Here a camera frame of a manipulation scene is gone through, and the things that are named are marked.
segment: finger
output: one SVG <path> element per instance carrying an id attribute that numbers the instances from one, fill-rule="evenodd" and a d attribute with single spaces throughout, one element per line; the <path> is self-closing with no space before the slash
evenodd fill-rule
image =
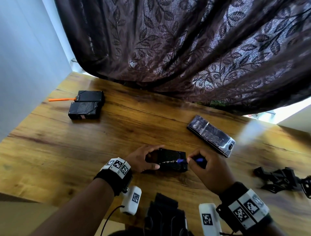
<path id="1" fill-rule="evenodd" d="M 159 148 L 163 148 L 163 147 L 164 145 L 149 145 L 148 147 L 145 147 L 146 155 L 148 153 L 153 152 L 154 150 L 158 150 Z"/>
<path id="2" fill-rule="evenodd" d="M 198 148 L 198 149 L 194 150 L 188 157 L 194 158 L 195 156 L 197 156 L 199 154 L 204 156 L 207 161 L 209 161 L 214 156 L 214 154 L 212 152 L 207 151 L 204 148 Z"/>
<path id="3" fill-rule="evenodd" d="M 145 170 L 158 170 L 160 168 L 160 165 L 156 163 L 145 163 Z"/>
<path id="4" fill-rule="evenodd" d="M 198 176 L 202 176 L 205 172 L 204 169 L 202 169 L 192 158 L 187 158 L 187 162 L 189 164 L 190 169 Z"/>

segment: wooden table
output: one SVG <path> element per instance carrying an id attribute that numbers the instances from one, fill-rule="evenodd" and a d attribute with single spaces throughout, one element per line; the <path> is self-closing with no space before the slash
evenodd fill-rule
<path id="1" fill-rule="evenodd" d="M 73 97 L 78 90 L 103 90 L 106 103 L 100 121 L 71 121 L 70 101 L 41 103 L 0 144 L 0 192 L 61 206 L 91 182 L 111 158 L 125 157 L 142 144 L 165 144 L 187 154 L 206 146 L 186 129 L 197 114 L 236 140 L 227 159 L 237 179 L 252 188 L 289 235 L 309 235 L 310 201 L 302 192 L 278 194 L 259 189 L 262 181 L 252 170 L 292 167 L 299 177 L 311 174 L 311 139 L 306 133 L 178 99 L 124 87 L 102 79 L 71 73 L 50 98 Z M 132 185 L 142 189 L 138 212 L 116 211 L 112 220 L 142 226 L 157 192 L 179 202 L 189 229 L 202 235 L 200 203 L 220 204 L 192 171 L 135 174 Z M 120 205 L 116 197 L 110 210 Z M 222 221 L 224 232 L 231 232 Z"/>

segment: orange strap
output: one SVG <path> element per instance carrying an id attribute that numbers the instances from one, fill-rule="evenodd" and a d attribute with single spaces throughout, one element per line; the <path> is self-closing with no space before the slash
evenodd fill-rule
<path id="1" fill-rule="evenodd" d="M 72 97 L 72 98 L 51 98 L 51 99 L 49 99 L 49 101 L 69 101 L 69 100 L 75 101 L 76 99 L 77 99 L 76 97 Z"/>

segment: curtain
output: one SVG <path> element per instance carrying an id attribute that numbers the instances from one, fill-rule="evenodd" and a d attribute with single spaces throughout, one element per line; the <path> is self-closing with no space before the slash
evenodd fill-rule
<path id="1" fill-rule="evenodd" d="M 238 115 L 311 95 L 307 0 L 55 0 L 99 78 Z"/>

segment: black wrist strap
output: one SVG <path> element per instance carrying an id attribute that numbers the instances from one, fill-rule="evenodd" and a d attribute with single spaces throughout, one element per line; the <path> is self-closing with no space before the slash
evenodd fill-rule
<path id="1" fill-rule="evenodd" d="M 110 169 L 101 170 L 95 177 L 105 180 L 113 189 L 114 196 L 119 196 L 121 192 L 127 192 L 128 185 L 130 184 L 133 176 L 132 170 L 129 169 L 123 179 L 119 175 Z"/>
<path id="2" fill-rule="evenodd" d="M 222 204 L 216 211 L 234 232 L 240 230 L 247 235 L 273 222 L 269 208 L 240 182 L 234 183 L 219 198 Z"/>

